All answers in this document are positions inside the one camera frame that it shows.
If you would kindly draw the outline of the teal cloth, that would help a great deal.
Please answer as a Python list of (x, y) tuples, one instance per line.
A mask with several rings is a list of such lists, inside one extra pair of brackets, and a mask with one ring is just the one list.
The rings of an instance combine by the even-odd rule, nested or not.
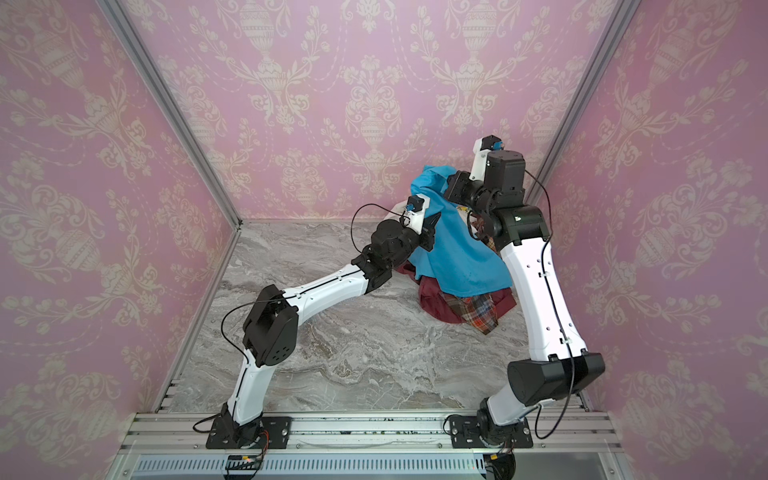
[(445, 200), (448, 178), (456, 172), (452, 166), (426, 166), (410, 186), (413, 194), (430, 200), (426, 215), (438, 214), (434, 247), (417, 249), (409, 257), (416, 277), (437, 280), (440, 289), (456, 297), (474, 297), (513, 286), (502, 259), (488, 246), (474, 240), (455, 204)]

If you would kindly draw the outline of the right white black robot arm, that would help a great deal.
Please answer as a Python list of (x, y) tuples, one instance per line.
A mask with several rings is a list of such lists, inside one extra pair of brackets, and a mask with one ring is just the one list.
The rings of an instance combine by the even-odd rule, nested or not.
[(569, 313), (553, 265), (552, 233), (542, 211), (524, 202), (526, 162), (519, 152), (483, 148), (471, 171), (449, 179), (446, 200), (478, 218), (475, 240), (490, 239), (507, 267), (526, 321), (529, 356), (509, 363), (507, 384), (477, 411), (480, 436), (506, 444), (533, 411), (571, 402), (605, 371)]

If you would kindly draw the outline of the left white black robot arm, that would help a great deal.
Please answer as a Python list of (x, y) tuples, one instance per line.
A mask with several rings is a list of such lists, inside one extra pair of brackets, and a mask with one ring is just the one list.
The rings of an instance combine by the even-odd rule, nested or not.
[(238, 380), (220, 412), (209, 418), (206, 447), (276, 447), (263, 419), (264, 403), (277, 366), (296, 349), (299, 327), (330, 307), (377, 290), (416, 250), (431, 251), (440, 217), (420, 210), (385, 219), (370, 243), (340, 270), (298, 287), (262, 289), (243, 324)]

